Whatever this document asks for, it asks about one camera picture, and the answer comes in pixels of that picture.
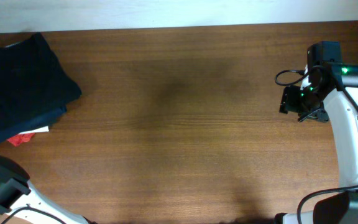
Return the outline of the black shorts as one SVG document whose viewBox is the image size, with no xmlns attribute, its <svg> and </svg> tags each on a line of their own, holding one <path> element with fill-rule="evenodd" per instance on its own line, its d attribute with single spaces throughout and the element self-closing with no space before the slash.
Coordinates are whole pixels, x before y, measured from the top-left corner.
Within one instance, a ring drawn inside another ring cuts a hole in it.
<svg viewBox="0 0 358 224">
<path fill-rule="evenodd" d="M 34 119 L 81 96 L 40 33 L 0 47 L 0 131 Z"/>
</svg>

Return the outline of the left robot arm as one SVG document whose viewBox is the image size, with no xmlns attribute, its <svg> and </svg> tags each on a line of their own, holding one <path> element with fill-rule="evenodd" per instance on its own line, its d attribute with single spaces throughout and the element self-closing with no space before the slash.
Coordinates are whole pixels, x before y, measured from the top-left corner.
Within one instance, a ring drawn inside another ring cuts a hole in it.
<svg viewBox="0 0 358 224">
<path fill-rule="evenodd" d="M 65 210 L 41 194 L 28 173 L 14 161 L 0 156 L 0 215 L 37 224 L 90 224 L 87 218 Z"/>
</svg>

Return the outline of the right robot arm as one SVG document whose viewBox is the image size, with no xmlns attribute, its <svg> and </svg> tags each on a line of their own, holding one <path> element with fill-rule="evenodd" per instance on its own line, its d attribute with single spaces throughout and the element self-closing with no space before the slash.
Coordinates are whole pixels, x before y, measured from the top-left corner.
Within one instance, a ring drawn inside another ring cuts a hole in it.
<svg viewBox="0 0 358 224">
<path fill-rule="evenodd" d="M 283 84 L 280 113 L 331 124 L 339 166 L 339 187 L 313 192 L 296 213 L 279 213 L 274 223 L 358 224 L 358 65 L 342 61 L 339 42 L 322 41 L 307 50 L 301 78 Z"/>
</svg>

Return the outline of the white paper tag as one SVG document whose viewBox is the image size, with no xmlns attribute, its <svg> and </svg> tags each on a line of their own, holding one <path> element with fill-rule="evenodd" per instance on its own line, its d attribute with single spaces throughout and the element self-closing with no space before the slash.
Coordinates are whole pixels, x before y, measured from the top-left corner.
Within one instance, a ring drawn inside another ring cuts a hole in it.
<svg viewBox="0 0 358 224">
<path fill-rule="evenodd" d="M 33 129 L 33 130 L 30 130 L 30 131 L 23 131 L 20 134 L 46 133 L 46 132 L 49 132 L 49 127 L 48 126 Z"/>
</svg>

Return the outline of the red cloth piece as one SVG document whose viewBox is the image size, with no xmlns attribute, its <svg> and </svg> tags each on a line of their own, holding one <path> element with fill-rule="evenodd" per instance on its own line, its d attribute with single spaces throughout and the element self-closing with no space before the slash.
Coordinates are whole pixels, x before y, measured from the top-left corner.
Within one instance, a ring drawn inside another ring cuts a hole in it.
<svg viewBox="0 0 358 224">
<path fill-rule="evenodd" d="M 29 142 L 34 137 L 34 135 L 35 133 L 17 134 L 9 138 L 7 141 L 11 143 L 13 146 L 17 147 L 23 143 Z"/>
</svg>

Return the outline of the navy blue folded garment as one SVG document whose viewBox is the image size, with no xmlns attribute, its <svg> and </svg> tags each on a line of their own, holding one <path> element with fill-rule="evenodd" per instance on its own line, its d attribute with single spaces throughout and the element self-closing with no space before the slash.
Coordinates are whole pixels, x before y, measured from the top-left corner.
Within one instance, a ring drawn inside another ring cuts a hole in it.
<svg viewBox="0 0 358 224">
<path fill-rule="evenodd" d="M 33 131 L 35 129 L 50 126 L 58 121 L 58 119 L 67 112 L 66 106 L 53 109 L 48 113 L 42 114 L 28 121 L 13 124 L 8 128 L 0 128 L 0 143 L 3 141 L 26 131 Z"/>
</svg>

